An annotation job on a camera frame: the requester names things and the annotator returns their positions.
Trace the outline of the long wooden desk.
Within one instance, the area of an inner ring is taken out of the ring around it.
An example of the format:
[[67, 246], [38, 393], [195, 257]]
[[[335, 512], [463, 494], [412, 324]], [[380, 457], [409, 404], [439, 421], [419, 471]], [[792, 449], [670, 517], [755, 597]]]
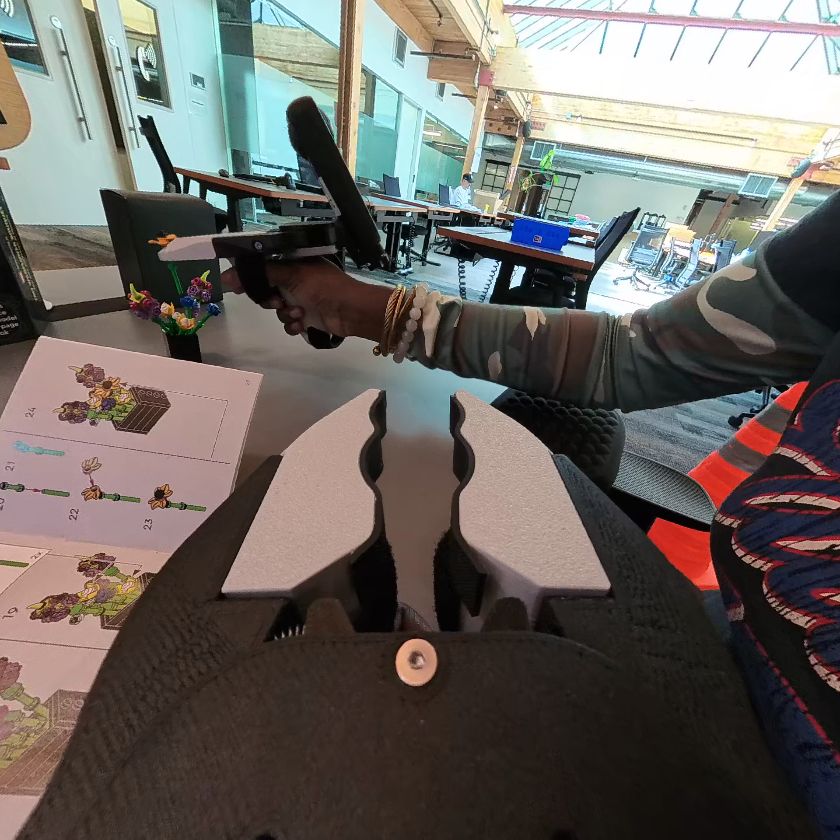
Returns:
[[[292, 190], [285, 181], [276, 184], [273, 181], [258, 182], [247, 178], [234, 177], [216, 172], [191, 170], [176, 166], [176, 175], [182, 178], [184, 193], [190, 190], [190, 184], [198, 185], [200, 197], [207, 193], [216, 193], [226, 197], [228, 222], [233, 230], [239, 232], [242, 220], [238, 203], [247, 198], [258, 198], [269, 203], [281, 205], [282, 217], [323, 217], [330, 219], [335, 211], [329, 199], [320, 193], [308, 190]], [[588, 284], [596, 275], [600, 266], [619, 246], [626, 235], [616, 220], [610, 231], [599, 235], [595, 240], [586, 240], [582, 245], [577, 242], [586, 234], [582, 228], [570, 229], [571, 237], [559, 250], [546, 248], [543, 241], [520, 243], [512, 240], [512, 229], [490, 226], [454, 226], [446, 225], [445, 217], [456, 217], [463, 210], [456, 207], [440, 206], [434, 203], [410, 202], [401, 198], [381, 196], [361, 196], [360, 202], [375, 225], [390, 224], [403, 226], [425, 217], [429, 222], [437, 223], [437, 230], [447, 240], [459, 243], [476, 256], [494, 259], [500, 262], [504, 271], [499, 274], [490, 299], [502, 302], [510, 287], [510, 278], [514, 267], [533, 268], [536, 270], [557, 270], [573, 276], [583, 276], [583, 283]]]

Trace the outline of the plain black box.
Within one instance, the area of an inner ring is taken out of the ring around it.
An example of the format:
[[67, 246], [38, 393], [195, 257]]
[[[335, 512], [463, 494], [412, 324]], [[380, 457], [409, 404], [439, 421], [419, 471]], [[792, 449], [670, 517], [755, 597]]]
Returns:
[[215, 235], [227, 227], [225, 211], [193, 195], [102, 188], [100, 198], [124, 292], [134, 285], [159, 301], [177, 303], [181, 294], [159, 259], [158, 240]]

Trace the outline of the person's dark printed sweatshirt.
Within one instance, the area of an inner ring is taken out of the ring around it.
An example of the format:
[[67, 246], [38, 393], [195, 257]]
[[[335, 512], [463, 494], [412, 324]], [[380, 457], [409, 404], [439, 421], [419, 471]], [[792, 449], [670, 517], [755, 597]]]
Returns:
[[744, 681], [820, 838], [839, 832], [839, 381], [815, 378], [710, 533]]

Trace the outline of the grey mesh office chair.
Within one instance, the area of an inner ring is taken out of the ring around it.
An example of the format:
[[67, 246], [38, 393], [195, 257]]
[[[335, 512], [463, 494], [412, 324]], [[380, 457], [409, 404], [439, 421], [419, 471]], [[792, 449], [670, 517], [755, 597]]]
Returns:
[[698, 481], [629, 450], [607, 495], [645, 533], [658, 520], [709, 532], [717, 511]]

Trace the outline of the black honeycomb cushion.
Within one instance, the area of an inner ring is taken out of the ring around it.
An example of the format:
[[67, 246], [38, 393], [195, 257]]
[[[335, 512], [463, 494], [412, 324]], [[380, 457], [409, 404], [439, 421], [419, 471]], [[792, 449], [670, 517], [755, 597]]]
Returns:
[[602, 490], [613, 487], [626, 442], [621, 413], [580, 408], [512, 389], [501, 393], [492, 406], [524, 426], [553, 455], [568, 458]]

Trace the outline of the person's right hand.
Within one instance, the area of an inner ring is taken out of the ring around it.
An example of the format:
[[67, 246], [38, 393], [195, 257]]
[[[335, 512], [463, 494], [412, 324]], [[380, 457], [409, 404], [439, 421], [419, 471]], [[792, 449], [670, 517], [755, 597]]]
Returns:
[[389, 347], [399, 327], [386, 310], [393, 288], [348, 275], [325, 258], [300, 262], [266, 263], [266, 279], [274, 291], [261, 306], [273, 309], [290, 335], [305, 332], [306, 321], [319, 320], [326, 333], [379, 343]]

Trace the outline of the lego flower model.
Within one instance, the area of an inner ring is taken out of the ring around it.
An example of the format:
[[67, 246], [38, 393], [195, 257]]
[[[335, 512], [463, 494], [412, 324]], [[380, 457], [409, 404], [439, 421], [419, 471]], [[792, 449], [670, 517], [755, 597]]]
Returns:
[[149, 291], [129, 284], [129, 308], [141, 320], [156, 324], [164, 335], [169, 355], [174, 360], [203, 362], [198, 333], [207, 321], [218, 318], [223, 310], [212, 301], [214, 286], [210, 271], [196, 276], [184, 287], [185, 296], [176, 303], [158, 301]]

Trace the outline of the row of office chairs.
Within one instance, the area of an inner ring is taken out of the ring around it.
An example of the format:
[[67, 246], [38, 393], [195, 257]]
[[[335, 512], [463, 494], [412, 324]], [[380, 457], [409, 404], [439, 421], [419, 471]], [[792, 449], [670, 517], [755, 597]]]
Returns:
[[645, 213], [634, 228], [634, 239], [620, 257], [631, 269], [612, 279], [638, 291], [672, 295], [708, 278], [734, 260], [737, 242], [715, 234], [698, 237], [693, 229]]

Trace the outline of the person's right forearm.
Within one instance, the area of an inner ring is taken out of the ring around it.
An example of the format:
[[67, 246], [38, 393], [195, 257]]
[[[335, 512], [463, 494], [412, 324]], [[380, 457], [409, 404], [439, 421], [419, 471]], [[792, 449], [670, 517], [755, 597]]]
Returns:
[[705, 280], [622, 317], [431, 292], [407, 357], [631, 413], [808, 381], [838, 336], [839, 195]]

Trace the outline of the orange white traffic cone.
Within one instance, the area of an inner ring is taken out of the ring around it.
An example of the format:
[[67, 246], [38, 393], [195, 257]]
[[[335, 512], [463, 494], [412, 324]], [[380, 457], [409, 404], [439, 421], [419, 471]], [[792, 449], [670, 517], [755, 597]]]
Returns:
[[716, 507], [774, 451], [806, 385], [804, 381], [787, 388], [688, 473]]

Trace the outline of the blue bins on far desk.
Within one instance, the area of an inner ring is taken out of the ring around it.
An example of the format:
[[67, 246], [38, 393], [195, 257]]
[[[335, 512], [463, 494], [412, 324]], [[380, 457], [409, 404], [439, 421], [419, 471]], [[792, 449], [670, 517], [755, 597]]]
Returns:
[[513, 245], [559, 253], [571, 234], [571, 230], [561, 224], [537, 217], [517, 217], [513, 221], [510, 241]]

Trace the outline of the black lego set box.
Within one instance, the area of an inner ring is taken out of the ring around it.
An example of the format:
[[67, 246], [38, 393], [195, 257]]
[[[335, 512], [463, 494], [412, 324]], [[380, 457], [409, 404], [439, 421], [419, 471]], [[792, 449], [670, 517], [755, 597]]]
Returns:
[[23, 240], [1, 192], [1, 345], [35, 340], [48, 320]]

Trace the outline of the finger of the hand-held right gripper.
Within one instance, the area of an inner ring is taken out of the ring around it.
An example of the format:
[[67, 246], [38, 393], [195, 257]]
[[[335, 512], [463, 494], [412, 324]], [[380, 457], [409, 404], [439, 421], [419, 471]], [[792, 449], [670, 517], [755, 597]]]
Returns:
[[161, 262], [227, 259], [255, 256], [261, 259], [300, 261], [334, 256], [344, 247], [344, 228], [339, 221], [306, 222], [273, 230], [207, 234], [174, 238], [157, 257]]

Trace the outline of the black office chair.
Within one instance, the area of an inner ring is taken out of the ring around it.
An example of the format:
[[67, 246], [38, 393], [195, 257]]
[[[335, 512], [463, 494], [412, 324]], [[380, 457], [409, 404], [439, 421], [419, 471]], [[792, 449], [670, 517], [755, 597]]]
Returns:
[[163, 180], [163, 192], [183, 194], [182, 183], [175, 172], [170, 156], [161, 140], [161, 136], [151, 115], [138, 117], [140, 133], [147, 140], [151, 152], [157, 162]]

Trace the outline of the wood-framed dark screen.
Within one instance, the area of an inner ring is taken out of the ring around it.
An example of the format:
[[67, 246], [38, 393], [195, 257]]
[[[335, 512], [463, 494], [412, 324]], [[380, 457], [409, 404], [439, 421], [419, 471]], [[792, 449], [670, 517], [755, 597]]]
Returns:
[[6, 152], [17, 148], [28, 138], [32, 119], [28, 102], [21, 88], [11, 59], [3, 44], [1, 52], [1, 171], [11, 170]]

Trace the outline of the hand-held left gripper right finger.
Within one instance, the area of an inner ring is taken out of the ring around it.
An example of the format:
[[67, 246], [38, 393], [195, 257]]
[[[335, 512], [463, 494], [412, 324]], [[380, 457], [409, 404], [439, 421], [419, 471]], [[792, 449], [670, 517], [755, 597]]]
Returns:
[[467, 391], [451, 397], [449, 423], [458, 486], [436, 556], [438, 628], [475, 631], [506, 598], [529, 627], [552, 599], [606, 599], [612, 586], [550, 449]]

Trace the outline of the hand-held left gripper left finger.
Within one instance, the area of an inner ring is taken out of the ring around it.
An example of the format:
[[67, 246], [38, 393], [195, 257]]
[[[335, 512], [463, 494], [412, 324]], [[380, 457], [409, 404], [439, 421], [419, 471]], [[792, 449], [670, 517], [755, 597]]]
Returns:
[[299, 613], [334, 598], [357, 630], [393, 630], [395, 562], [376, 485], [385, 433], [385, 392], [365, 391], [286, 448], [224, 596], [280, 597]]

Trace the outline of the lego instruction booklet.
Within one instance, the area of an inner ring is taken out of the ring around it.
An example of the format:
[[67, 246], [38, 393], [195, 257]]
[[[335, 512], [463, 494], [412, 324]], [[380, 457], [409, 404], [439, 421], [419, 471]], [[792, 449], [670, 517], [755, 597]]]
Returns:
[[54, 338], [31, 350], [1, 426], [2, 838], [130, 612], [232, 492], [262, 379]]

